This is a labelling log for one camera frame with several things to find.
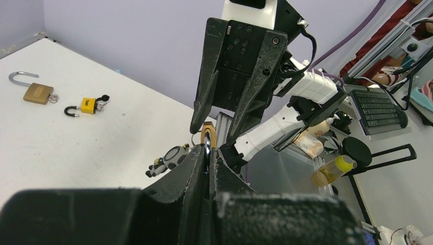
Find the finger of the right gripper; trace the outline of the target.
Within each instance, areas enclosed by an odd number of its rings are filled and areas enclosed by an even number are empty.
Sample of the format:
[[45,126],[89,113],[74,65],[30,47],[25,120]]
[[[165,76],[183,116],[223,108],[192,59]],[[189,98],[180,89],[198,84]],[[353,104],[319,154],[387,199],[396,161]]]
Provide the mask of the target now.
[[264,108],[270,96],[262,90],[270,80],[286,50],[288,36],[284,32],[267,30],[264,34],[253,72],[239,100],[234,119],[229,128],[226,144],[233,145],[236,139],[260,124]]
[[218,81],[219,58],[224,43],[228,21],[210,17],[207,19],[203,43],[202,62],[194,101],[194,112],[189,131],[196,134],[211,112]]

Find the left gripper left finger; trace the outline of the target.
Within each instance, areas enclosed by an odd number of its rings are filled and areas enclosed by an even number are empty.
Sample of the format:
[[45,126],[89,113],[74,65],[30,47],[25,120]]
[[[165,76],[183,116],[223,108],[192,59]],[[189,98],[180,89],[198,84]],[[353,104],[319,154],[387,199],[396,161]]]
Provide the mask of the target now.
[[30,189],[1,210],[1,244],[197,244],[206,150],[145,189]]

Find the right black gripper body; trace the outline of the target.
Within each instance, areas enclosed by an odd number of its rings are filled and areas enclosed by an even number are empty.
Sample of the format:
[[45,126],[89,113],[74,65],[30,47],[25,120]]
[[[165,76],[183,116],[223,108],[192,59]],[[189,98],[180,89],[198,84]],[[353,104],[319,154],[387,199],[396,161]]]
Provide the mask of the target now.
[[[254,8],[263,8],[265,1],[233,1]],[[307,23],[304,18],[287,1],[278,1],[274,31],[284,32],[288,36],[287,46],[298,35],[306,34]],[[212,108],[217,107],[234,113],[239,100],[249,80],[267,28],[229,20],[222,46],[218,81],[216,83]],[[270,80],[262,90],[262,95],[270,93],[264,108],[270,105],[273,91],[278,84],[286,79],[301,75],[301,69],[290,61],[291,53],[284,51],[279,64],[272,73]]]

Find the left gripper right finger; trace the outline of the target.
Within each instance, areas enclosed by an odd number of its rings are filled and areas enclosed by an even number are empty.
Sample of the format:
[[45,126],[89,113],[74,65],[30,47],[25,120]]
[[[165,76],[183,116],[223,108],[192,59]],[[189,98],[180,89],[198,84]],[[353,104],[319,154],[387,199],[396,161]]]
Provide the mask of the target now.
[[258,194],[215,148],[209,158],[212,244],[364,244],[342,201],[320,194]]

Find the small brass padlock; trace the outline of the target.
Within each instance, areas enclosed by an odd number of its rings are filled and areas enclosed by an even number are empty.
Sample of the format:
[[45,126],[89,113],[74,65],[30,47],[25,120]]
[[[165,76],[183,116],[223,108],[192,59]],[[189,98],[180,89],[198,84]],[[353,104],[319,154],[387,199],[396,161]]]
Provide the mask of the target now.
[[211,121],[206,121],[203,123],[203,127],[201,130],[201,144],[204,146],[205,149],[204,169],[205,169],[205,173],[207,174],[209,172],[211,150],[217,147],[215,126]]

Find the small padlock keys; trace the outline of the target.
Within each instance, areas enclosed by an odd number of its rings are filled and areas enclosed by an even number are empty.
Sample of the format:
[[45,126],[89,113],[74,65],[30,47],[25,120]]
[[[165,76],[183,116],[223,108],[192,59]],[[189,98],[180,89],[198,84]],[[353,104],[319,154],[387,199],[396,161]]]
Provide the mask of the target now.
[[155,159],[146,171],[146,176],[149,178],[172,170],[180,165],[190,152],[190,145],[178,145],[171,148],[163,157]]

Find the yellow padlock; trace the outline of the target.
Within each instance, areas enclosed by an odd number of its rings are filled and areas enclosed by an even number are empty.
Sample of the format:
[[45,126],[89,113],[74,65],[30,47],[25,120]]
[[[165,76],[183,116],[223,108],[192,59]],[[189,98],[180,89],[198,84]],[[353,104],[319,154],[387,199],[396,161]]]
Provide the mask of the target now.
[[110,100],[109,95],[102,95],[98,98],[84,97],[80,106],[68,106],[64,109],[64,114],[69,117],[79,117],[80,114],[75,111],[80,111],[84,114],[94,115],[96,112],[101,112]]

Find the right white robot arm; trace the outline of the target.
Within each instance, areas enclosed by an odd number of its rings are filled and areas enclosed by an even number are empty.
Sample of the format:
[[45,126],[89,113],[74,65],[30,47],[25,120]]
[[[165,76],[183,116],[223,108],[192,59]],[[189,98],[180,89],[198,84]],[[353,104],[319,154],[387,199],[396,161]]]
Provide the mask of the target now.
[[287,46],[299,35],[312,44],[308,22],[287,1],[225,1],[207,19],[190,132],[213,107],[233,112],[220,150],[239,168],[264,147],[296,129],[325,121],[346,94],[325,75],[296,61]]

